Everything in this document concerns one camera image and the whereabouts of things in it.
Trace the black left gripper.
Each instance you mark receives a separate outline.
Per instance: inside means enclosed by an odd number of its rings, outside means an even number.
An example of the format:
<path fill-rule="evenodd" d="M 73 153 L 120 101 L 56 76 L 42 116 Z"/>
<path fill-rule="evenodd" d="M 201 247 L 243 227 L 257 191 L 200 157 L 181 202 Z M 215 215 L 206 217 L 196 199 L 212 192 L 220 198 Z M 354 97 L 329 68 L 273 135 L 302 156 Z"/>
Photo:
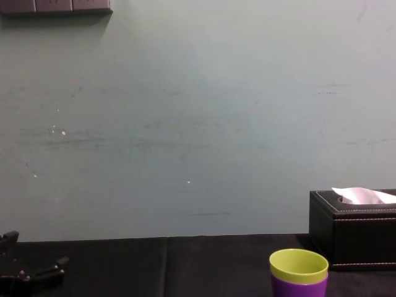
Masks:
<path fill-rule="evenodd" d="M 19 232 L 10 231 L 1 235 L 0 254 L 5 256 L 18 242 Z M 16 277 L 1 277 L 1 296 L 30 296 L 62 285 L 64 267 L 69 258 L 64 256 L 54 264 L 38 270 L 18 270 Z"/>

